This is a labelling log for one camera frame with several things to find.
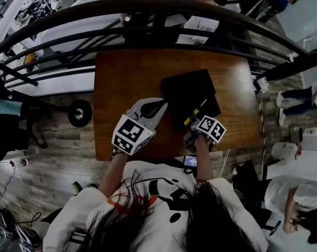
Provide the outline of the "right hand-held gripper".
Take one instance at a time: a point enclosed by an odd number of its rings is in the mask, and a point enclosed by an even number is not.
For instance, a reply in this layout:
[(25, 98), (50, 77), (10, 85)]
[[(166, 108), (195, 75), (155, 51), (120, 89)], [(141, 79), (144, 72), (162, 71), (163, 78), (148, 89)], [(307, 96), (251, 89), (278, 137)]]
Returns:
[(189, 126), (189, 132), (184, 137), (184, 144), (189, 151), (196, 150), (195, 140), (201, 134), (206, 137), (208, 149), (211, 151), (226, 133), (226, 128), (217, 119), (207, 115), (204, 115), (201, 120), (197, 116), (192, 117), (187, 121), (187, 126)]

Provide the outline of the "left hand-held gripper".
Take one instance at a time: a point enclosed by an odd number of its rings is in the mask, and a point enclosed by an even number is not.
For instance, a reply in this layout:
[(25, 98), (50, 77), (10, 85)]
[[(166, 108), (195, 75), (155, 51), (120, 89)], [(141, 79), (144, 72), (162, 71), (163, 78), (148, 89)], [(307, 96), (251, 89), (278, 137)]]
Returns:
[(111, 143), (112, 156), (119, 153), (134, 155), (156, 135), (156, 126), (167, 110), (163, 98), (144, 98), (127, 110), (117, 123)]

